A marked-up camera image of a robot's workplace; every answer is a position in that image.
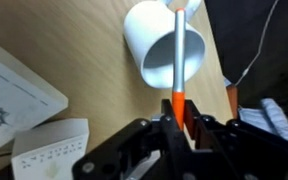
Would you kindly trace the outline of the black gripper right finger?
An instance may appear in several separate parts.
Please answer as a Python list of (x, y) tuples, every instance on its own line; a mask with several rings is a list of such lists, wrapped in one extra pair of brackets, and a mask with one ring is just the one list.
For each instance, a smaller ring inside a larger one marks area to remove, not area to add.
[(288, 141), (239, 119), (221, 124), (185, 102), (194, 149), (185, 170), (197, 180), (288, 180)]

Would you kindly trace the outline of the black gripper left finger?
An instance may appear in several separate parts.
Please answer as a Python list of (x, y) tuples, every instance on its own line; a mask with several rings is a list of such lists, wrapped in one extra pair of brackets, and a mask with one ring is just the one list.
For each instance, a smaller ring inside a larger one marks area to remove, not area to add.
[(161, 101), (157, 121), (137, 118), (80, 158), (73, 180), (126, 180), (153, 152), (160, 157), (140, 180), (183, 180), (194, 171), (194, 153), (175, 120), (168, 99)]

